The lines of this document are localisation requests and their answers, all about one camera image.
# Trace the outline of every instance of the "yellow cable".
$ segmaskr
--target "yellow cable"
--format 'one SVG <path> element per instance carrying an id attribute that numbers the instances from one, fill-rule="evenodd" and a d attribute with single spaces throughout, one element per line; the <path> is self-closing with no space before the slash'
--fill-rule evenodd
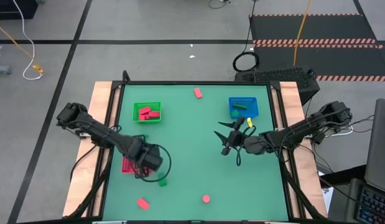
<path id="1" fill-rule="evenodd" d="M 308 2 L 307 9 L 305 10 L 302 24 L 300 25 L 299 33 L 297 34 L 296 44 L 294 45 L 294 57 L 293 57 L 293 66 L 296 65 L 297 58 L 297 46 L 299 46 L 300 34 L 302 33 L 305 18 L 307 17 L 308 11 L 310 10 L 311 0 Z"/>
<path id="2" fill-rule="evenodd" d="M 27 54 L 30 58 L 33 58 L 33 56 L 30 53 L 28 53 L 25 49 L 23 49 L 20 45 L 18 45 L 18 43 L 14 40 L 14 38 L 12 38 L 11 35 L 8 34 L 1 26 L 0 26 L 0 30 L 1 30 L 1 32 L 6 34 L 8 36 L 8 38 L 10 38 L 12 40 L 12 42 L 15 45 L 17 45 L 17 47 L 19 47 L 25 54 Z"/>
<path id="3" fill-rule="evenodd" d="M 6 36 L 8 36 L 8 38 L 10 38 L 12 40 L 12 42 L 18 47 L 20 48 L 26 55 L 28 55 L 34 62 L 35 62 L 35 65 L 32 66 L 32 68 L 34 70 L 36 70 L 37 72 L 39 73 L 43 73 L 43 70 L 42 68 L 40 67 L 40 65 L 37 63 L 36 59 L 29 53 L 27 52 L 25 49 L 23 49 L 17 42 L 16 40 L 14 40 L 14 38 L 11 37 L 10 34 L 8 34 L 1 26 L 0 26 L 0 30 L 1 32 L 3 32 Z"/>

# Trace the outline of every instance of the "white cable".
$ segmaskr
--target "white cable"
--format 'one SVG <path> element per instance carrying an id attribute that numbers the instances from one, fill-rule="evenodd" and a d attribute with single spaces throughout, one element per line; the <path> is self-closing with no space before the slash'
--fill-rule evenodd
<path id="1" fill-rule="evenodd" d="M 38 77 L 35 77 L 35 78 L 28 78 L 25 76 L 25 72 L 26 70 L 28 70 L 28 68 L 30 67 L 30 65 L 32 65 L 34 59 L 35 59 L 35 44 L 33 43 L 32 40 L 29 39 L 28 36 L 26 36 L 25 34 L 25 20 L 24 20 L 24 15 L 22 14 L 22 11 L 21 9 L 19 8 L 18 4 L 16 3 L 16 0 L 12 0 L 14 2 L 14 4 L 16 5 L 19 13 L 21 14 L 21 18 L 22 18 L 22 32 L 24 33 L 24 36 L 27 40 L 30 41 L 30 43 L 32 44 L 32 48 L 33 48 L 33 54 L 32 54 L 32 60 L 29 62 L 28 66 L 25 68 L 24 72 L 22 73 L 22 76 L 26 79 L 26 80 L 38 80 L 40 78 L 42 78 L 42 74 L 39 73 L 39 76 Z"/>
<path id="2" fill-rule="evenodd" d="M 352 125 L 350 125 L 349 130 L 350 130 L 350 131 L 347 132 L 347 133 L 331 134 L 331 135 L 329 135 L 329 136 L 325 136 L 325 138 L 327 138 L 327 137 L 334 137 L 334 136 L 344 136 L 344 135 L 349 135 L 349 134 L 351 134 L 352 132 L 354 132 L 354 128 L 353 128 Z"/>

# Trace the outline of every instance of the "warning tape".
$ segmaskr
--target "warning tape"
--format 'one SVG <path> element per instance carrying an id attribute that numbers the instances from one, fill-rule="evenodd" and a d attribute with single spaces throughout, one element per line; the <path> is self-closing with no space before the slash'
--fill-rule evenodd
<path id="1" fill-rule="evenodd" d="M 385 45 L 378 45 L 379 49 L 385 48 Z"/>
<path id="2" fill-rule="evenodd" d="M 374 44 L 374 39 L 300 39 L 299 44 Z M 254 44 L 296 44 L 296 39 L 254 40 Z"/>
<path id="3" fill-rule="evenodd" d="M 255 47 L 287 47 L 294 48 L 294 44 L 256 44 Z M 299 44 L 299 47 L 305 48 L 379 48 L 374 44 Z"/>
<path id="4" fill-rule="evenodd" d="M 271 16 L 304 16 L 304 14 L 254 14 L 255 17 L 271 17 Z M 308 16 L 362 16 L 359 13 L 325 13 L 325 14 L 308 14 Z"/>
<path id="5" fill-rule="evenodd" d="M 385 76 L 318 75 L 317 81 L 385 82 Z"/>

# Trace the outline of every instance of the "concrete floor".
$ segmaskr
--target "concrete floor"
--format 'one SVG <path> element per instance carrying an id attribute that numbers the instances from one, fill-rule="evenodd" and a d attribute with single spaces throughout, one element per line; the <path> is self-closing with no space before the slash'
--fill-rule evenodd
<path id="1" fill-rule="evenodd" d="M 260 0 L 256 14 L 304 13 L 308 0 Z M 360 0 L 379 40 L 385 40 L 385 0 Z M 26 22 L 32 39 L 72 40 L 86 0 L 48 0 L 35 19 Z M 93 0 L 80 39 L 164 40 L 246 38 L 251 0 L 232 1 L 222 9 L 207 1 Z M 357 13 L 352 0 L 313 0 L 310 13 Z M 16 39 L 24 39 L 20 21 L 0 21 Z M 69 45 L 37 45 L 45 76 L 36 82 L 22 78 L 29 59 L 14 45 L 0 45 L 0 65 L 11 65 L 12 75 L 0 75 L 0 223 L 6 223 L 42 128 Z M 78 45 L 54 115 L 67 102 L 88 105 L 96 81 L 118 80 L 126 69 L 133 80 L 233 80 L 232 60 L 239 44 Z M 241 67 L 250 67 L 248 58 Z M 351 108 L 354 120 L 373 114 L 375 100 L 385 98 L 385 83 L 320 82 L 309 112 L 340 100 Z M 60 218 L 75 162 L 78 139 L 49 127 L 18 221 Z M 370 123 L 357 125 L 364 130 Z M 366 160 L 370 133 L 326 139 L 317 147 L 333 170 L 361 165 Z M 334 201 L 342 196 L 335 194 Z M 330 216 L 343 211 L 332 203 Z"/>

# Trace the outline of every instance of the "laptop keyboard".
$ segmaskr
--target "laptop keyboard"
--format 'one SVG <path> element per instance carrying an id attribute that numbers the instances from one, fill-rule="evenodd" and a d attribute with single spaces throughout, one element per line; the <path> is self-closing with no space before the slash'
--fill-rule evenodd
<path id="1" fill-rule="evenodd" d="M 385 198 L 363 188 L 356 219 L 365 224 L 385 224 Z"/>

